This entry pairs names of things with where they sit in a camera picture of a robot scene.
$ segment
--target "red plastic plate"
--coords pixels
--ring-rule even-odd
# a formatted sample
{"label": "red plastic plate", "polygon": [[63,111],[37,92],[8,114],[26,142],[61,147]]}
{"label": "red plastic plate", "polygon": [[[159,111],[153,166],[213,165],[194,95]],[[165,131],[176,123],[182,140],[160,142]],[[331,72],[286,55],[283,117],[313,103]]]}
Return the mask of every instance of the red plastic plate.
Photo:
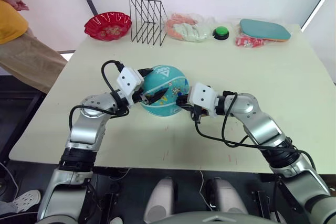
{"label": "red plastic plate", "polygon": [[131,25],[131,17],[125,13],[108,12],[91,18],[84,32],[94,39],[111,41],[124,36]]}

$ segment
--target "white sandal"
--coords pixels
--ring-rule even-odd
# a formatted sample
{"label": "white sandal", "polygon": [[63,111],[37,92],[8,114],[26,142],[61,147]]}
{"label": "white sandal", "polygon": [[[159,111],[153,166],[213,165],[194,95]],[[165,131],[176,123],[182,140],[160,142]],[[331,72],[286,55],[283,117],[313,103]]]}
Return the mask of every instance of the white sandal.
{"label": "white sandal", "polygon": [[25,212],[41,200],[41,193],[38,190],[30,190],[13,200],[17,207],[17,212]]}

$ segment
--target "black wire rack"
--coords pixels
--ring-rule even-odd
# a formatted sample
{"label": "black wire rack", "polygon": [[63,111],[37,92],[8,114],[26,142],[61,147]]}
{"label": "black wire rack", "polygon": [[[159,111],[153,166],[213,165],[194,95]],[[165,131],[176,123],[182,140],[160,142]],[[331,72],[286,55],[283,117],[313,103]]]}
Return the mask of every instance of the black wire rack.
{"label": "black wire rack", "polygon": [[166,11],[159,0],[130,0],[132,20],[131,39],[141,43],[159,42],[162,45],[166,32],[164,22]]}

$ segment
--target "white table surface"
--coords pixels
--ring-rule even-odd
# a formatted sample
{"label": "white table surface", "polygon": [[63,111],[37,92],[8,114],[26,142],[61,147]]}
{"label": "white table surface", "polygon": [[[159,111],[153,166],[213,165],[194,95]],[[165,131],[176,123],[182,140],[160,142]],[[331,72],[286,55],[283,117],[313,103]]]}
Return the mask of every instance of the white table surface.
{"label": "white table surface", "polygon": [[[166,37],[161,47],[130,42],[129,34],[111,42],[88,37],[66,65],[10,158],[58,163],[69,134],[70,109],[88,95],[109,91],[100,67],[114,59],[138,69],[173,65],[191,84],[200,81],[220,92],[253,94],[294,145],[311,154],[320,174],[335,174],[336,88],[299,26],[292,30],[288,42],[255,49],[236,47],[232,35],[226,41],[211,39],[203,43]],[[115,66],[108,67],[107,72],[117,87]],[[202,118],[201,131],[219,136],[222,121],[221,116]],[[241,123],[230,118],[227,139],[239,141],[243,136]],[[160,118],[139,104],[129,116],[108,122],[95,165],[270,173],[260,151],[232,149],[199,136],[188,112]]]}

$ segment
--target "teal ball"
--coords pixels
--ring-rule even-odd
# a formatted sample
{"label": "teal ball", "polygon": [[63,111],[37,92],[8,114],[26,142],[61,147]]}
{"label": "teal ball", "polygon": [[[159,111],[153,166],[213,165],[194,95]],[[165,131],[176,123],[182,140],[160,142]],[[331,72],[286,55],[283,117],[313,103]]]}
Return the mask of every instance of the teal ball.
{"label": "teal ball", "polygon": [[168,88],[165,95],[151,105],[141,105],[148,112],[157,116],[169,116],[181,110],[176,105],[178,96],[188,94],[189,82],[184,74],[176,67],[159,65],[153,67],[153,71],[144,79],[143,94],[154,95],[160,89]]}

